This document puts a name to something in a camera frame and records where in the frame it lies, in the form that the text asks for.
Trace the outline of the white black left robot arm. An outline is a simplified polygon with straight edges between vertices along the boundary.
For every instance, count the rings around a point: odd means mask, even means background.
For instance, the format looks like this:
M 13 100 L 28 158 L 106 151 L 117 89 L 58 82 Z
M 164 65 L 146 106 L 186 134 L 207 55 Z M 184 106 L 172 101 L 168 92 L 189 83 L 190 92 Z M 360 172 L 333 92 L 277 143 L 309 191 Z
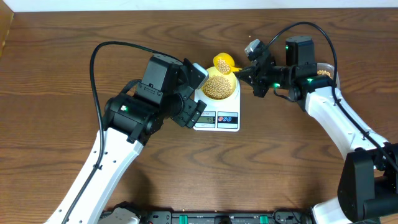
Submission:
M 206 104 L 190 97 L 208 77 L 197 63 L 153 55 L 143 79 L 106 103 L 93 148 L 47 223 L 97 223 L 120 178 L 164 120 L 195 125 Z

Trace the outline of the yellow measuring scoop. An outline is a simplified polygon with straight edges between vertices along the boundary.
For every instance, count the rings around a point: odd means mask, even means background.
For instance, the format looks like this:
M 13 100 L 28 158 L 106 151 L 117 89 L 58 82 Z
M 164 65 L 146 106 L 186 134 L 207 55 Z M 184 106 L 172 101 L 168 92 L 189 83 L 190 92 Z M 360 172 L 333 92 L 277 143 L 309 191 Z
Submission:
M 216 69 L 223 75 L 230 74 L 231 72 L 238 72 L 241 69 L 235 67 L 235 61 L 232 56 L 227 53 L 219 53 L 213 59 L 213 64 Z

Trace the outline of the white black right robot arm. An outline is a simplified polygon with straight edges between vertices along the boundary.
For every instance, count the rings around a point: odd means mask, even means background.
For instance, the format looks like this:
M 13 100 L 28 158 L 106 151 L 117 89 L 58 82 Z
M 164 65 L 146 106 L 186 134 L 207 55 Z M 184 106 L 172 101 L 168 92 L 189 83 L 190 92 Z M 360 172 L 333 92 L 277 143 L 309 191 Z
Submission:
M 376 222 L 396 214 L 397 145 L 374 132 L 347 104 L 332 77 L 334 67 L 315 61 L 312 38 L 288 38 L 284 66 L 258 39 L 244 51 L 251 65 L 236 77 L 258 97 L 270 88 L 287 90 L 286 99 L 322 126 L 345 161 L 337 196 L 313 206 L 302 223 Z

